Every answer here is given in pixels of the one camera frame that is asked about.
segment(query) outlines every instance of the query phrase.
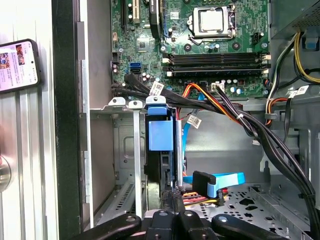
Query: barcode label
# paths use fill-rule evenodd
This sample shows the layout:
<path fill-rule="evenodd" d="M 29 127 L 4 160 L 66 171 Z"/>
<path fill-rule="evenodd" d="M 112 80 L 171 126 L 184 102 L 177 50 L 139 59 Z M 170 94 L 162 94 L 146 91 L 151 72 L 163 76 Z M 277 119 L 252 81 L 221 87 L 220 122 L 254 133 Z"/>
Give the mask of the barcode label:
<path fill-rule="evenodd" d="M 178 11 L 170 12 L 170 19 L 171 20 L 178 20 L 179 19 L 179 12 Z"/>
<path fill-rule="evenodd" d="M 298 96 L 298 95 L 305 94 L 307 92 L 308 88 L 309 88 L 309 85 L 300 87 L 295 95 Z"/>
<path fill-rule="evenodd" d="M 165 85 L 161 84 L 160 82 L 154 81 L 153 85 L 152 85 L 152 87 L 150 89 L 149 95 L 150 96 L 160 96 L 162 90 L 164 89 L 164 86 Z"/>
<path fill-rule="evenodd" d="M 196 129 L 199 128 L 202 120 L 194 115 L 190 115 L 189 118 L 188 118 L 188 121 L 186 121 L 188 124 L 194 126 Z"/>
<path fill-rule="evenodd" d="M 293 91 L 290 96 L 289 99 L 293 99 L 295 97 L 295 95 L 297 95 L 298 90 Z"/>
<path fill-rule="evenodd" d="M 260 146 L 260 142 L 258 140 L 252 140 L 252 145 Z"/>

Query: black ram slot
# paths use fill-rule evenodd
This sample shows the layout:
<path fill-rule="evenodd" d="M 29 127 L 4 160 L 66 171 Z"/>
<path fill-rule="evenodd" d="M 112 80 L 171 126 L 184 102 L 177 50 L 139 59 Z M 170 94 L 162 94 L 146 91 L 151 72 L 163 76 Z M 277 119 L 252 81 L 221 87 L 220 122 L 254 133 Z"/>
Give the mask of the black ram slot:
<path fill-rule="evenodd" d="M 264 66 L 203 66 L 203 67 L 168 67 L 165 72 L 172 72 L 173 77 L 203 77 L 203 76 L 258 76 L 266 69 Z"/>
<path fill-rule="evenodd" d="M 121 28 L 126 30 L 127 28 L 127 0 L 120 0 L 121 4 Z"/>

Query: blue connector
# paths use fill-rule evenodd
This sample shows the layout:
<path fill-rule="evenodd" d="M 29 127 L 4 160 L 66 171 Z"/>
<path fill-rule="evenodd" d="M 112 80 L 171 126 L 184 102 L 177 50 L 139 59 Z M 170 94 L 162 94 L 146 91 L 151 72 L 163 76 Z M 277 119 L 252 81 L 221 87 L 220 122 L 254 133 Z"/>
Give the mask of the blue connector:
<path fill-rule="evenodd" d="M 130 63 L 130 68 L 131 69 L 141 69 L 142 68 L 142 63 L 141 62 L 131 62 Z"/>

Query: green circuit board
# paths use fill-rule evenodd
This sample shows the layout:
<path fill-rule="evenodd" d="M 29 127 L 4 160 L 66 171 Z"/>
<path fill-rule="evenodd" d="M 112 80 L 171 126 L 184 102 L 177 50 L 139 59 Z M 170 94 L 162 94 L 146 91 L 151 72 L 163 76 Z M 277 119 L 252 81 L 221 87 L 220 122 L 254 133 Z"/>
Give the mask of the green circuit board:
<path fill-rule="evenodd" d="M 208 89 L 211 83 L 221 80 L 231 80 L 225 83 L 225 92 L 230 97 L 263 97 L 267 76 L 248 76 L 237 79 L 235 77 L 168 77 L 162 70 L 163 52 L 177 55 L 206 54 L 212 50 L 215 44 L 219 44 L 218 50 L 213 53 L 268 53 L 268 0 L 162 0 L 163 38 L 155 40 L 149 26 L 149 5 L 145 0 L 139 2 L 139 23 L 127 21 L 126 27 L 122 28 L 122 4 L 127 7 L 132 0 L 111 0 L 112 9 L 112 51 L 119 53 L 118 74 L 113 74 L 113 81 L 122 83 L 125 74 L 130 72 L 130 63 L 141 63 L 142 72 L 149 74 L 153 79 L 159 78 L 166 88 L 182 94 L 188 82 L 199 84 L 206 81 Z M 235 5 L 236 35 L 233 39 L 217 39 L 211 42 L 203 42 L 196 45 L 190 41 L 191 34 L 187 21 L 193 14 L 194 8 L 198 7 L 222 7 L 229 4 Z M 126 15 L 132 14 L 126 9 Z M 168 29 L 173 29 L 168 37 Z M 252 43 L 254 33 L 263 33 L 258 44 Z M 185 45 L 190 44 L 191 50 L 186 51 Z M 144 82 L 147 86 L 153 83 L 150 80 Z M 232 88 L 241 88 L 241 94 L 234 92 Z"/>

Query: phone screen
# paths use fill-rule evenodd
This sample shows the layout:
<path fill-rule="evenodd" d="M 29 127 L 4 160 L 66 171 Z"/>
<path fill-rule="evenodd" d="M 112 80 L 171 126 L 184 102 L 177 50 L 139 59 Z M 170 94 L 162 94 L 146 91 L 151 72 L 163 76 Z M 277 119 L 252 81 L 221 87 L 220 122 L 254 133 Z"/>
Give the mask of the phone screen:
<path fill-rule="evenodd" d="M 38 81 L 31 41 L 0 46 L 0 92 L 32 86 Z"/>

